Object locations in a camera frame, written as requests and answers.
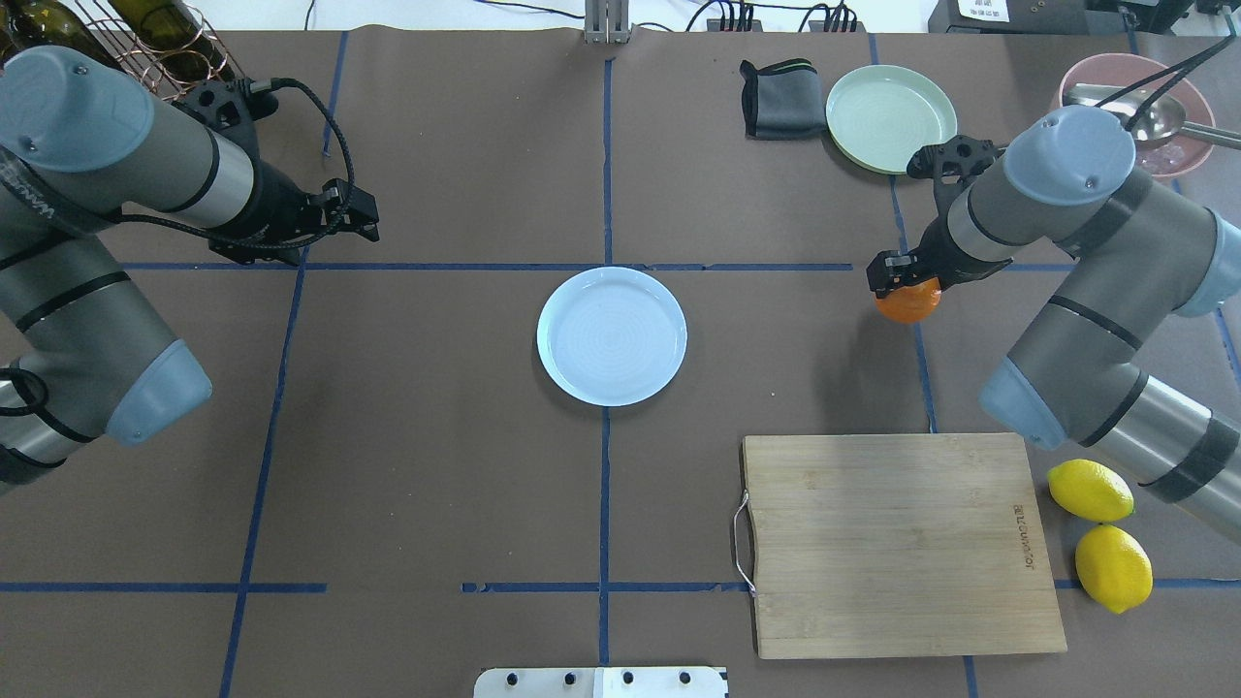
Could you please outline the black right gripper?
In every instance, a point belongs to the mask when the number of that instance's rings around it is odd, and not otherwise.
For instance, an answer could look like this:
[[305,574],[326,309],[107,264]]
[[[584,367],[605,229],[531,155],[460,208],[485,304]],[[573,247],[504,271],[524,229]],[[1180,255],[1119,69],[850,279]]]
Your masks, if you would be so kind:
[[889,297],[896,289],[939,292],[953,284],[985,279],[1005,270],[1009,256],[988,260],[968,252],[953,233],[965,233],[973,225],[968,207],[968,189],[1001,155],[1001,147],[989,139],[953,137],[943,144],[931,144],[908,159],[906,174],[934,183],[937,217],[925,230],[911,252],[885,250],[866,266],[866,282],[875,297]]

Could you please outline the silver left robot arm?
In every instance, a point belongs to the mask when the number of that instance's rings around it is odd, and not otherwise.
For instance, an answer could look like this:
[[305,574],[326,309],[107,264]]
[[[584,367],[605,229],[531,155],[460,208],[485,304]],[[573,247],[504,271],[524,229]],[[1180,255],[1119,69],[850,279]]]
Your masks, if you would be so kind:
[[256,120],[276,91],[206,79],[164,101],[65,46],[2,70],[1,308],[30,345],[2,363],[2,491],[27,486],[101,436],[137,445],[211,397],[185,340],[101,242],[119,224],[204,238],[253,265],[297,265],[333,233],[379,240],[375,199],[345,178],[307,193],[261,156]]

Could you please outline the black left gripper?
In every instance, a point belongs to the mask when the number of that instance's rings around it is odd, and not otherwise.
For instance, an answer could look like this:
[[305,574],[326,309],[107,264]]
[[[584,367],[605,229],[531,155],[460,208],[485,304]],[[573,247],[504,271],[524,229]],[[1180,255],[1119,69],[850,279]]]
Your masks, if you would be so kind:
[[[276,92],[304,94],[338,140],[345,178],[319,193],[302,190],[261,155],[257,120],[278,108]],[[331,235],[379,242],[375,197],[355,186],[355,168],[333,111],[300,79],[208,79],[180,101],[180,109],[211,132],[212,160],[204,186],[180,205],[180,220],[199,227],[208,250],[236,265],[295,265],[298,251]]]

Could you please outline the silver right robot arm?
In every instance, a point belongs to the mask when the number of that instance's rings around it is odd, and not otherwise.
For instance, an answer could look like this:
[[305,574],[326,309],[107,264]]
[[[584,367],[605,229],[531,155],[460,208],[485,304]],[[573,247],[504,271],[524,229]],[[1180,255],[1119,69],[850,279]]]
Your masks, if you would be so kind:
[[953,137],[920,147],[937,217],[908,252],[867,265],[877,298],[985,279],[1047,238],[1073,270],[983,389],[980,407],[1042,450],[1073,442],[1154,498],[1239,540],[1239,425],[1136,365],[1169,315],[1206,315],[1239,292],[1239,229],[1136,166],[1109,111],[1067,106],[1008,147]]

